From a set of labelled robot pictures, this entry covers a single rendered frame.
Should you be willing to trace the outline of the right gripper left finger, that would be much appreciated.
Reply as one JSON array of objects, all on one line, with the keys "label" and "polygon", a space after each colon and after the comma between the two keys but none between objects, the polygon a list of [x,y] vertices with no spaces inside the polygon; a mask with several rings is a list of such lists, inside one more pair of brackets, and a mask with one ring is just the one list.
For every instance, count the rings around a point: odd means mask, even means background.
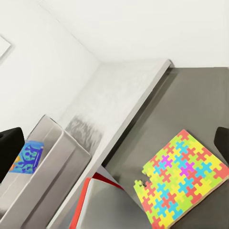
[{"label": "right gripper left finger", "polygon": [[0,132],[0,184],[25,145],[20,126]]}]

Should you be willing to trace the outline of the jigsaw puzzle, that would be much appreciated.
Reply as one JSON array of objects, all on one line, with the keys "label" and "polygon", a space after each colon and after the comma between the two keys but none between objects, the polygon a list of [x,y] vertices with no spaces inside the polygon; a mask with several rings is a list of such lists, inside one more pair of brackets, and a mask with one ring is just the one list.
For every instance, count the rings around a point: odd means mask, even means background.
[{"label": "jigsaw puzzle", "polygon": [[135,191],[152,229],[170,229],[229,179],[229,168],[186,130],[143,166],[151,183],[135,181]]}]

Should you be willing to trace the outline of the toy box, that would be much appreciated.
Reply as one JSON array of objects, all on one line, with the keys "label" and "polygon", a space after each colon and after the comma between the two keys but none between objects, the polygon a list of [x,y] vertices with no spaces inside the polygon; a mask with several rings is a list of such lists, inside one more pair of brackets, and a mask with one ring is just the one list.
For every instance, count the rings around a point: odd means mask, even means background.
[{"label": "toy box", "polygon": [[91,159],[45,114],[27,140],[44,148],[34,174],[8,172],[0,184],[0,229],[45,229]]}]

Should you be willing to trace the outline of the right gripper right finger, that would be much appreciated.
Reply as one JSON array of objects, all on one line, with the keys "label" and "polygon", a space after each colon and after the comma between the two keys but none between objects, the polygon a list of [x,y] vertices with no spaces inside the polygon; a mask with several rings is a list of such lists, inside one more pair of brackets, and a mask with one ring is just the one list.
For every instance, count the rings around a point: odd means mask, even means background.
[{"label": "right gripper right finger", "polygon": [[218,127],[215,138],[214,145],[217,147],[218,151],[225,158],[226,162],[229,164],[229,129]]}]

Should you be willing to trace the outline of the board game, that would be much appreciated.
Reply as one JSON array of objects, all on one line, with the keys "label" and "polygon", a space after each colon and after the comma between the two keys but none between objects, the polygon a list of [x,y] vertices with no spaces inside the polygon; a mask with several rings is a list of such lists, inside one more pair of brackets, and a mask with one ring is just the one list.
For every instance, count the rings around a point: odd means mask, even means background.
[{"label": "board game", "polygon": [[44,144],[25,139],[25,145],[10,167],[9,172],[34,174],[40,161]]}]

